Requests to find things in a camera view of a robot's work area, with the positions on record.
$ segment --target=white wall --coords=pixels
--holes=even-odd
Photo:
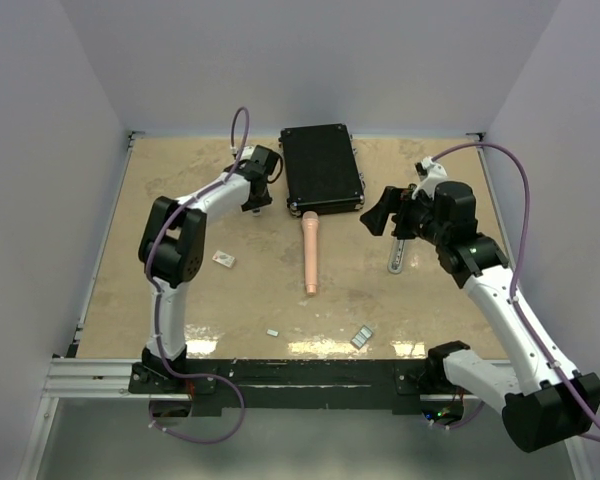
[[[530,177],[526,295],[582,371],[600,376],[600,0],[560,3],[488,139]],[[499,155],[489,167],[517,249],[517,174]],[[600,479],[600,446],[588,446]]]
[[[71,339],[123,144],[57,0],[0,0],[0,480]]]
[[[61,0],[123,123],[484,131],[558,0]]]

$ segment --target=black case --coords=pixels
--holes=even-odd
[[[364,186],[351,137],[341,123],[280,132],[291,215],[352,212],[364,205]]]

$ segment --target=microphone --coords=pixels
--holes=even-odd
[[[307,295],[318,293],[318,214],[306,212],[302,216],[304,232],[304,285]]]

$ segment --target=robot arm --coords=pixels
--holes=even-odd
[[[511,304],[513,272],[496,242],[477,231],[476,199],[471,188],[450,181],[430,158],[416,164],[420,184],[386,187],[378,204],[361,217],[372,235],[382,235],[394,214],[398,240],[421,238],[433,244],[442,268],[482,311],[503,345],[515,376],[482,360],[462,342],[429,350],[426,379],[437,386],[459,386],[502,415],[512,440],[534,451],[586,432],[591,421],[562,384]],[[524,296],[518,305],[533,329],[551,349],[569,381],[596,411],[600,380],[582,375],[542,327]]]
[[[280,155],[261,146],[245,148],[239,167],[226,180],[230,167],[211,184],[217,188],[204,187],[175,200],[158,198],[151,209],[147,226],[140,243],[138,256],[146,264],[158,232],[179,206],[192,197],[197,200],[189,204],[172,224],[179,229],[178,238],[166,236],[158,250],[152,265],[152,276],[161,288],[160,323],[162,344],[167,360],[175,362],[186,357],[184,337],[185,304],[191,280],[200,270],[204,255],[205,231],[208,224],[224,214],[240,207],[242,211],[258,211],[272,202],[268,191],[268,178],[273,174]],[[151,323],[152,335],[147,342],[143,358],[153,356],[159,359],[160,352],[155,338],[155,302],[159,294],[151,285]],[[159,361],[149,362],[160,365]]]

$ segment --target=wooden table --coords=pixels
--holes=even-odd
[[[371,208],[386,185],[417,182],[413,164],[466,139],[354,140]],[[250,144],[277,148],[274,138]],[[226,139],[145,138],[134,145],[86,316],[78,357],[138,358],[149,334],[150,295],[137,249],[154,199],[193,192],[231,162]],[[447,157],[450,177],[471,185],[479,229],[502,238],[478,155]],[[302,232],[285,199],[284,175],[260,217],[239,209],[207,230],[205,261],[189,289],[186,338],[191,357],[422,358],[463,340],[488,359],[505,358],[479,310],[438,265],[435,249],[408,243],[402,274],[387,271],[389,235],[373,237],[359,213],[321,218],[319,294],[304,292]],[[232,269],[211,261],[236,257]],[[361,350],[349,341],[363,325],[374,336]],[[280,332],[268,336],[267,329]]]

